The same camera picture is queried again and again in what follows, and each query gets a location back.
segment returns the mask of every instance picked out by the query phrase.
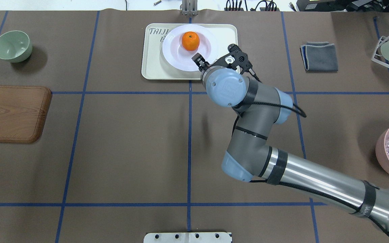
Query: wooden object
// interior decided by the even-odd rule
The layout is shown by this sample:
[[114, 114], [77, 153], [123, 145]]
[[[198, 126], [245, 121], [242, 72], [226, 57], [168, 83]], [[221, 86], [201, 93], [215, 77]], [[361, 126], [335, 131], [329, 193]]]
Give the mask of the wooden object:
[[42, 134], [51, 98], [46, 87], [0, 86], [0, 142], [36, 141]]

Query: green bowl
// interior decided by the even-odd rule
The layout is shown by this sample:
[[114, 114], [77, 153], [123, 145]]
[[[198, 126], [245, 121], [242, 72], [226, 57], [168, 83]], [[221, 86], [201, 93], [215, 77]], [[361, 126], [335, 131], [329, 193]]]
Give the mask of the green bowl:
[[9, 62], [22, 62], [32, 52], [29, 36], [19, 30], [9, 31], [0, 36], [0, 59]]

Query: gray cloth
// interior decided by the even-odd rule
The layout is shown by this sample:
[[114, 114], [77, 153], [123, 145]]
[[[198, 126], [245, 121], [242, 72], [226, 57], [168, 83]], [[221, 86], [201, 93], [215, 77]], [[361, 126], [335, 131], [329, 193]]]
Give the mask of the gray cloth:
[[306, 71], [338, 71], [334, 44], [307, 42], [300, 50]]

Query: table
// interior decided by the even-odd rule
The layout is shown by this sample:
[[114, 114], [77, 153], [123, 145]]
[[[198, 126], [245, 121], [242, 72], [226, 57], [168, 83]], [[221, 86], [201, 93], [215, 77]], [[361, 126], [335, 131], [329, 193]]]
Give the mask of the table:
[[[198, 82], [140, 73], [145, 27], [188, 23], [177, 10], [0, 11], [29, 61], [0, 60], [0, 84], [53, 91], [42, 137], [0, 143], [0, 242], [142, 242], [148, 232], [229, 231], [234, 242], [388, 242], [368, 220], [281, 186], [221, 171], [235, 113]], [[389, 13], [217, 12], [260, 79], [307, 113], [273, 128], [268, 143], [388, 188], [374, 146], [389, 127], [389, 71], [370, 61]], [[336, 43], [339, 71], [307, 73], [299, 46]]]

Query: cable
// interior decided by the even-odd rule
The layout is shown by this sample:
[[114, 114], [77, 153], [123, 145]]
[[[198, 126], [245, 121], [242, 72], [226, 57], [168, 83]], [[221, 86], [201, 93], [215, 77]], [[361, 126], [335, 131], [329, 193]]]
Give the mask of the cable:
[[[267, 180], [252, 180], [250, 181], [251, 183], [266, 183]], [[348, 207], [348, 208], [351, 208], [353, 210], [355, 210], [355, 212], [357, 212], [359, 209], [357, 206], [354, 206], [352, 205], [351, 203], [348, 203], [344, 200], [341, 200], [337, 197], [334, 197], [332, 195], [329, 195], [327, 193], [324, 193], [324, 192], [321, 192], [321, 191], [318, 191], [318, 190], [315, 190], [315, 189], [312, 189], [312, 188], [308, 188], [308, 187], [305, 187], [305, 186], [300, 186], [300, 185], [297, 185], [297, 184], [293, 184], [293, 183], [285, 183], [285, 182], [280, 182], [279, 185], [282, 185], [282, 186], [288, 186], [288, 187], [291, 187], [291, 188], [295, 188], [295, 189], [298, 189], [298, 190], [301, 190], [301, 191], [304, 191], [304, 192], [309, 192], [309, 193], [312, 193], [312, 194], [315, 194], [315, 195], [318, 195], [318, 196], [321, 196], [321, 197], [325, 197], [325, 198], [328, 198], [328, 199], [331, 199], [331, 200], [334, 200], [336, 201], [337, 203], [341, 203], [343, 204], [344, 206]], [[389, 237], [389, 232], [378, 222], [376, 221], [374, 218], [372, 218], [371, 216], [368, 217], [369, 220], [371, 220], [376, 226], [378, 226], [378, 228], [381, 229], [382, 232], [384, 232], [384, 234], [386, 234], [388, 237]]]
[[274, 104], [274, 103], [267, 103], [267, 102], [252, 102], [252, 103], [249, 103], [249, 104], [244, 104], [243, 103], [242, 105], [275, 106], [275, 107], [280, 107], [280, 108], [285, 108], [285, 109], [291, 110], [291, 111], [295, 112], [296, 114], [298, 114], [298, 115], [300, 115], [300, 116], [302, 116], [304, 118], [307, 117], [306, 113], [299, 106], [297, 106], [295, 103], [293, 103], [293, 106], [295, 106], [296, 109], [288, 107], [288, 106], [283, 106], [283, 105]]
[[259, 4], [265, 3], [265, 11], [277, 11], [277, 4], [273, 2], [273, 0], [261, 0], [255, 6], [255, 8], [251, 8], [250, 11], [256, 11], [258, 9]]
[[265, 9], [266, 9], [267, 6], [268, 6], [268, 3], [267, 3], [266, 0], [262, 0], [262, 1], [258, 2], [258, 4], [256, 4], [255, 8], [251, 8], [250, 11], [256, 11], [256, 9], [258, 9], [258, 6], [259, 6], [262, 2], [265, 3]]
[[239, 115], [236, 116], [236, 119], [235, 119], [235, 122], [233, 123], [233, 127], [232, 127], [232, 135], [233, 135], [233, 131], [235, 131], [235, 128], [236, 128], [236, 123], [238, 122], [239, 120]]
[[254, 74], [251, 74], [251, 73], [250, 73], [250, 75], [252, 75], [253, 78], [255, 78], [258, 82], [262, 83], [261, 80], [260, 80], [260, 79], [258, 78], [258, 76], [256, 75], [256, 73], [254, 73]]
[[293, 11], [295, 11], [296, 12], [296, 9], [295, 9], [295, 6], [292, 4], [292, 2], [291, 3], [289, 3], [289, 7], [293, 10]]

